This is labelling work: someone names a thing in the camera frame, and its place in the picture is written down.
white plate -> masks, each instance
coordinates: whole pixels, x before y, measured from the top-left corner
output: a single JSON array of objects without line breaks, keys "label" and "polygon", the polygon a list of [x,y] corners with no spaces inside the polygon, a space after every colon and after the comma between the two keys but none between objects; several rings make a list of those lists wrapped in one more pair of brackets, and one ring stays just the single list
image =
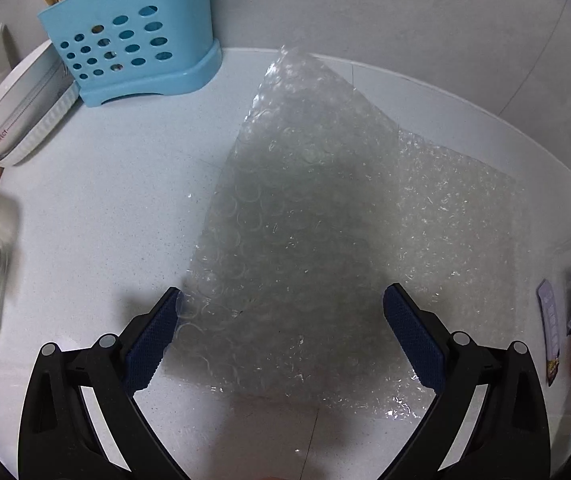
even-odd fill
[{"label": "white plate", "polygon": [[0,160],[2,168],[8,168],[21,162],[32,150],[34,150],[41,142],[54,130],[59,124],[68,110],[77,101],[79,97],[79,84],[75,81],[70,85],[59,100],[45,114],[41,120],[28,132],[28,134],[19,141],[19,143]]},{"label": "white plate", "polygon": [[35,126],[71,83],[50,40],[12,70],[0,85],[0,155]]}]

textured blue pad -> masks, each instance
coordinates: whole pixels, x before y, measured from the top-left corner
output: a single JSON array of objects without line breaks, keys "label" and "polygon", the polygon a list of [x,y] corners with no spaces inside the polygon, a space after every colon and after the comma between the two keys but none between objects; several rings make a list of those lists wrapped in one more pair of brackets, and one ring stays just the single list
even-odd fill
[{"label": "textured blue pad", "polygon": [[440,394],[445,386],[445,356],[413,307],[394,285],[390,285],[383,295],[383,313],[421,384]]},{"label": "textured blue pad", "polygon": [[160,307],[155,316],[133,344],[126,355],[126,373],[123,379],[125,390],[130,396],[147,388],[152,376],[163,358],[177,327],[178,310],[183,301],[183,292],[177,289]]}]

bubble wrap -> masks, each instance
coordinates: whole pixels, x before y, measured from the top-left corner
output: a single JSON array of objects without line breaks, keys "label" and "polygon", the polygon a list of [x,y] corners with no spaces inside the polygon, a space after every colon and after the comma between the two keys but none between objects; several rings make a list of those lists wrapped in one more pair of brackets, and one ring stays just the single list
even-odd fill
[{"label": "bubble wrap", "polygon": [[422,416],[387,325],[401,282],[480,344],[516,333],[516,184],[399,127],[313,57],[283,51],[211,200],[168,352],[217,391]]}]

